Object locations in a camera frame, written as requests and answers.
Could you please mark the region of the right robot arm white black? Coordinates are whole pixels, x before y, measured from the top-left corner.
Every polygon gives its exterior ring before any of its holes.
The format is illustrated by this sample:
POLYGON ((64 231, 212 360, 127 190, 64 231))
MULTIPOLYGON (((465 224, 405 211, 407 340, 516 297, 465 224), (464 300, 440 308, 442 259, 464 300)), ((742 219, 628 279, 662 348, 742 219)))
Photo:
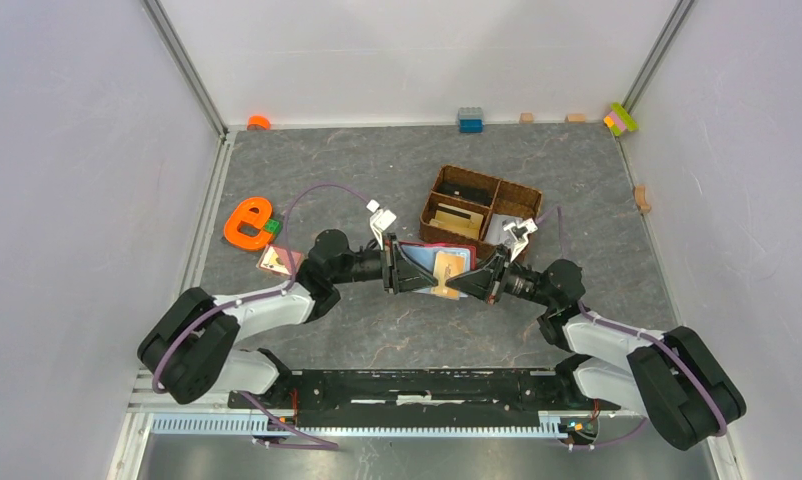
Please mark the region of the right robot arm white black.
POLYGON ((602 316, 583 302, 582 269, 570 260, 536 271, 500 248, 446 285, 489 304, 511 295, 543 306, 537 323, 544 339, 570 355, 554 382, 568 408, 590 399, 612 403, 645 418, 682 451, 724 435, 747 413, 743 394, 693 329, 646 330, 602 316))

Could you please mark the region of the red card holder wallet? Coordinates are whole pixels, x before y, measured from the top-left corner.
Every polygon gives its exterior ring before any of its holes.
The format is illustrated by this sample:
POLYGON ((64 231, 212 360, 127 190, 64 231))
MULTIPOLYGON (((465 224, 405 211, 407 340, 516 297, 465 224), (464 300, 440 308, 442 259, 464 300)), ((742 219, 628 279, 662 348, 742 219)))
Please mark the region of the red card holder wallet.
POLYGON ((448 288, 445 282, 450 277, 469 272, 475 266, 475 251, 472 247, 401 243, 400 249, 412 262, 426 270, 437 281, 435 286, 406 288, 405 293, 429 294, 449 300, 467 297, 466 293, 448 288))

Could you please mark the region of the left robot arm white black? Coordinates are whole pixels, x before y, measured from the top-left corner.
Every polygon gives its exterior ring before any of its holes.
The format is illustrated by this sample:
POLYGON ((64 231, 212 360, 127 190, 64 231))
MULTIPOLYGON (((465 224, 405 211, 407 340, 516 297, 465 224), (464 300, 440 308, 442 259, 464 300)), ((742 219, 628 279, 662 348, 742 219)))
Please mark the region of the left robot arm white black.
POLYGON ((366 281, 380 281, 393 294, 438 283, 393 233, 354 251, 342 231, 328 229, 317 236, 293 283, 236 296, 213 296, 200 287, 183 291, 142 340, 137 357, 153 375, 153 390, 180 405, 228 389, 279 407, 290 397, 291 381, 271 354, 250 351, 247 343, 323 317, 340 300, 338 285, 366 281))

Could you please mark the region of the beige gold card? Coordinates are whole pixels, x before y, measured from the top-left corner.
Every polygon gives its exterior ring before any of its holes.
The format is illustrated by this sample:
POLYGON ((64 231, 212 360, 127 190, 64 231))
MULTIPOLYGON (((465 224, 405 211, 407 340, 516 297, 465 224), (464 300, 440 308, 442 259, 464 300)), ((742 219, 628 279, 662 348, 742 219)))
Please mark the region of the beige gold card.
POLYGON ((466 270, 465 255, 447 251, 438 252, 434 268, 434 277, 438 281, 438 285, 433 287, 430 293, 449 300, 459 300, 461 292, 448 288, 446 281, 451 277, 464 273, 466 270))

